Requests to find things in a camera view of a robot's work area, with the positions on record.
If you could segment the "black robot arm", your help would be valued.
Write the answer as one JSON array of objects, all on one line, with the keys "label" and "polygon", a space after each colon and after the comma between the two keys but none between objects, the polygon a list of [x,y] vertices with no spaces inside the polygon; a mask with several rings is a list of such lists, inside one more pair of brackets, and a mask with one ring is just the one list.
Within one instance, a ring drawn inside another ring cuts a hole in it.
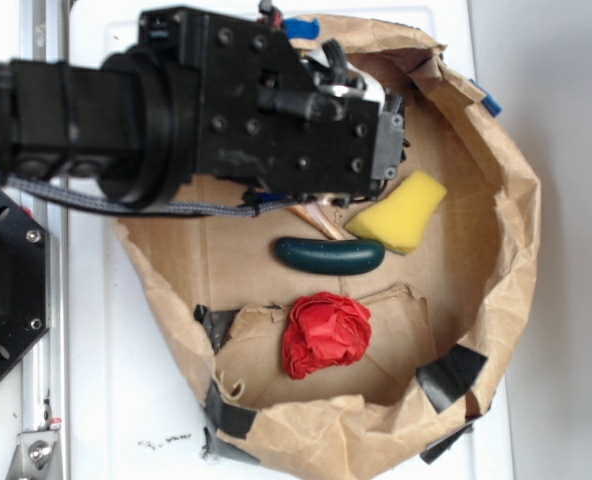
[{"label": "black robot arm", "polygon": [[374,200],[404,157],[401,98],[270,2],[255,21],[140,16],[98,69],[0,64],[0,186],[111,216],[253,217]]}]

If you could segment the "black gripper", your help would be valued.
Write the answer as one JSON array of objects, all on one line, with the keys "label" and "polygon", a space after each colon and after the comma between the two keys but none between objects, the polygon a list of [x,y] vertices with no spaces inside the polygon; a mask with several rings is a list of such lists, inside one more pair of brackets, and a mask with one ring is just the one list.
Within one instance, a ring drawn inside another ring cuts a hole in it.
[{"label": "black gripper", "polygon": [[210,175],[299,201],[374,199],[403,156],[400,98],[328,40],[301,53],[278,8],[255,20],[190,7],[141,14],[138,47],[164,93],[148,138],[177,189]]}]

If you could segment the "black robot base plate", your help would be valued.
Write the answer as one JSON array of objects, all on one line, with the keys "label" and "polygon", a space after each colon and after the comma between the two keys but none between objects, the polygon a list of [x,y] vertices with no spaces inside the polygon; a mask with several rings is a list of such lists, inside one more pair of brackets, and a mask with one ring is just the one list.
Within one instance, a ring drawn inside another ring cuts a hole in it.
[{"label": "black robot base plate", "polygon": [[0,190],[0,382],[49,328],[48,239]]}]

